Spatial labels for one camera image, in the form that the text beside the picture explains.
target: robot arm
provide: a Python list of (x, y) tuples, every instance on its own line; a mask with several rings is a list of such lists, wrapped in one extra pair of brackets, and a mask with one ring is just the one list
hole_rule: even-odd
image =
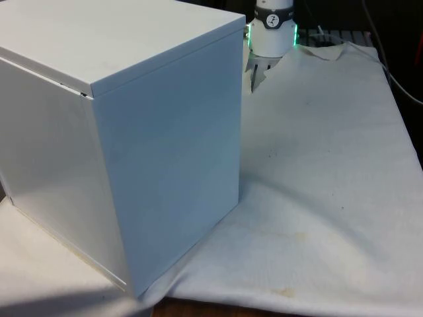
[(257, 0), (250, 24), (250, 49), (262, 57), (282, 57), (295, 42), (293, 0)]

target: box lid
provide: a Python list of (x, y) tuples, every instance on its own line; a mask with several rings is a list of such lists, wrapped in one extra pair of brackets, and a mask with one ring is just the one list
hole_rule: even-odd
[(244, 24), (175, 0), (5, 0), (0, 57), (96, 97)]

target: wire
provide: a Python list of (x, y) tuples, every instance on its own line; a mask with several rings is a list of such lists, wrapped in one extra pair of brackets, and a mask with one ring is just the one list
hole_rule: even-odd
[[(310, 37), (315, 37), (315, 36), (321, 36), (320, 34), (311, 34), (309, 35)], [(328, 36), (330, 38), (333, 38), (335, 40), (344, 42), (345, 44), (348, 44), (349, 46), (352, 46), (353, 48), (355, 48), (356, 50), (358, 50), (360, 53), (370, 57), (373, 61), (375, 61), (376, 63), (380, 64), (382, 66), (382, 68), (384, 70), (387, 70), (386, 66), (381, 63), (376, 57), (372, 56), (371, 54), (367, 53), (366, 51), (364, 51), (363, 49), (361, 49), (359, 46), (355, 45), (354, 43), (351, 43), (349, 41), (345, 41), (344, 39), (332, 35), (332, 34), (325, 34), (325, 36)], [(411, 100), (413, 100), (415, 103), (423, 106), (423, 101), (420, 101), (419, 99), (413, 97), (407, 90), (405, 90), (405, 88), (403, 86), (401, 86), (401, 84), (398, 82), (398, 80), (395, 79), (395, 77), (389, 73), (389, 78), (392, 79), (392, 81), (396, 84), (396, 86), (407, 96), (409, 97)]]
[(389, 86), (391, 87), (392, 86), (391, 72), (389, 71), (388, 61), (387, 61), (387, 58), (386, 58), (385, 50), (383, 49), (381, 38), (379, 37), (379, 33), (377, 32), (376, 26), (373, 23), (373, 19), (371, 18), (371, 15), (370, 15), (369, 9), (368, 9), (368, 7), (365, 3), (365, 0), (362, 0), (362, 6), (363, 6), (365, 16), (367, 17), (367, 21), (370, 24), (371, 32), (375, 36), (376, 41), (377, 41), (377, 45), (379, 46), (379, 49), (380, 49), (380, 52), (381, 52), (381, 55), (382, 55), (383, 64), (385, 65), (386, 76), (388, 77), (388, 83), (389, 83)]

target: white box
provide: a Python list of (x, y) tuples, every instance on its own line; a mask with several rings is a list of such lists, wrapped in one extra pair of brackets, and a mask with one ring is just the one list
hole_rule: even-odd
[(0, 2), (0, 179), (139, 296), (238, 202), (242, 15)]

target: black cable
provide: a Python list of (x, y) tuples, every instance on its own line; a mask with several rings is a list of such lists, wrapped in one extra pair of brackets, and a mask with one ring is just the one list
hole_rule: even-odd
[(370, 24), (371, 33), (375, 36), (376, 41), (377, 41), (377, 45), (379, 46), (379, 49), (380, 49), (380, 52), (381, 52), (381, 55), (382, 55), (383, 64), (386, 67), (385, 70), (386, 70), (386, 76), (387, 76), (387, 79), (388, 79), (388, 83), (389, 83), (389, 86), (391, 87), (392, 86), (391, 72), (389, 71), (388, 61), (386, 59), (385, 50), (383, 49), (382, 42), (381, 42), (381, 39), (379, 37), (379, 33), (377, 32), (376, 26), (373, 23), (373, 19), (371, 18), (371, 15), (370, 15), (369, 9), (368, 9), (368, 7), (365, 3), (365, 0), (362, 0), (362, 6), (363, 6), (364, 13), (367, 17), (367, 21)]

